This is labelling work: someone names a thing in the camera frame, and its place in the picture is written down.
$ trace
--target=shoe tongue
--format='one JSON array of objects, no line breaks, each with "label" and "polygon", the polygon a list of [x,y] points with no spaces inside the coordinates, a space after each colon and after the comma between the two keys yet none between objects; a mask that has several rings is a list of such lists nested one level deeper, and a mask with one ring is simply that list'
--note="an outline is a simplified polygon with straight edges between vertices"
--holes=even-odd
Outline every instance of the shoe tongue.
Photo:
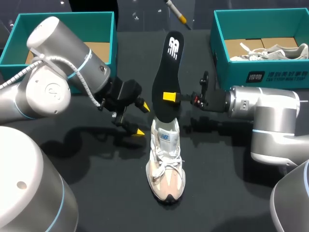
[{"label": "shoe tongue", "polygon": [[169,153],[176,149],[179,139],[177,132],[159,128],[158,134],[161,151]]}]

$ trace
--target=new balance logo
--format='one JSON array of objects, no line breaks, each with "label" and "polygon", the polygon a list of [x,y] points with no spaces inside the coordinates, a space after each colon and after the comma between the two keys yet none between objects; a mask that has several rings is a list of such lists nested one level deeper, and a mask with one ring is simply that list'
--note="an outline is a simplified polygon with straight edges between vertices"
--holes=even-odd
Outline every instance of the new balance logo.
[{"label": "new balance logo", "polygon": [[175,40],[174,37],[170,37],[169,39],[169,49],[168,53],[175,59],[177,60],[177,52],[179,48],[179,41]]},{"label": "new balance logo", "polygon": [[167,134],[161,134],[161,139],[168,140],[169,136]]}]

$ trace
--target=shoe sole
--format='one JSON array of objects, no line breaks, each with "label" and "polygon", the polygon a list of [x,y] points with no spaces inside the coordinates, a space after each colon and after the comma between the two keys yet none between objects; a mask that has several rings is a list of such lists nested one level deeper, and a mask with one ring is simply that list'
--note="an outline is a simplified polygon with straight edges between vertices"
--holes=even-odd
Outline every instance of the shoe sole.
[{"label": "shoe sole", "polygon": [[183,170],[183,179],[184,179],[184,181],[183,181],[183,190],[182,190],[182,192],[181,192],[181,194],[180,194],[180,197],[179,197],[178,199],[174,199],[174,197],[173,197],[171,194],[169,194],[169,195],[166,197],[165,200],[162,200],[161,198],[159,198],[159,197],[156,195],[156,193],[155,193],[155,191],[154,191],[154,189],[153,189],[153,187],[152,187],[152,185],[151,185],[151,183],[150,183],[149,171],[148,171],[148,170],[149,170],[149,162],[147,162],[147,164],[146,164],[146,175],[147,175],[148,184],[149,184],[149,186],[150,186],[150,188],[151,188],[151,192],[153,193],[153,195],[154,195],[160,202],[166,203],[166,204],[171,204],[171,203],[177,202],[177,201],[182,197],[183,191],[184,191],[184,187],[185,187],[185,172],[184,172],[184,170]]},{"label": "shoe sole", "polygon": [[178,71],[184,47],[183,35],[178,31],[167,34],[160,66],[152,88],[152,103],[156,117],[164,123],[170,123],[179,116],[180,102],[163,100],[163,92],[180,93]]}]

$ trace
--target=cardboard box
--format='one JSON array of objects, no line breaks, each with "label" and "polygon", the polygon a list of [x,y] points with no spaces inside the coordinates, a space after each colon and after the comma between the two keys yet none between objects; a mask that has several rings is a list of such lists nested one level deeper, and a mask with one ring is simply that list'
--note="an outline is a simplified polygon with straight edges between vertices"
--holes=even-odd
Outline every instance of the cardboard box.
[{"label": "cardboard box", "polygon": [[[32,60],[27,39],[44,19],[55,16],[86,43],[117,75],[117,33],[113,12],[69,12],[19,14],[0,57],[0,73],[4,80],[26,68]],[[71,86],[72,93],[79,93]]]},{"label": "cardboard box", "polygon": [[253,40],[254,43],[261,40],[261,48],[275,44],[297,47],[309,44],[308,28],[309,12],[306,8],[214,11],[210,44],[220,87],[226,90],[233,85],[309,88],[309,59],[230,60],[232,55],[247,54],[246,51],[240,52],[243,50],[241,46],[234,47],[232,51],[232,40]]},{"label": "cardboard box", "polygon": [[261,41],[264,48],[270,48],[276,44],[282,47],[298,47],[294,37],[263,38]]},{"label": "cardboard box", "polygon": [[247,55],[247,51],[240,46],[240,43],[246,45],[250,50],[264,48],[262,40],[225,40],[225,45],[230,58],[237,57],[241,55]]}]

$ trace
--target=black table surface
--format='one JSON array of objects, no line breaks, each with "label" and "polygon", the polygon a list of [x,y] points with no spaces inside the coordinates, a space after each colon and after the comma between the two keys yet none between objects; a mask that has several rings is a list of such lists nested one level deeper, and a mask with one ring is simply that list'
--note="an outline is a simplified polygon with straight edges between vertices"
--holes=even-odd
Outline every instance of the black table surface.
[{"label": "black table surface", "polygon": [[[149,105],[166,34],[118,33],[118,76],[136,79]],[[191,93],[200,90],[205,70],[215,76],[210,32],[183,35],[179,81],[182,93]],[[297,92],[301,100],[309,99],[308,91]],[[306,104],[301,105],[297,135],[309,133]],[[76,96],[56,118],[7,124],[29,135],[70,185],[79,206],[77,232],[275,231],[269,198],[282,175],[276,167],[251,159],[250,123],[183,103],[179,124],[186,186],[182,199],[166,206],[153,197],[145,172],[153,112],[143,114],[134,106],[127,110],[127,118],[140,123],[143,138],[124,136],[110,115]]]}]

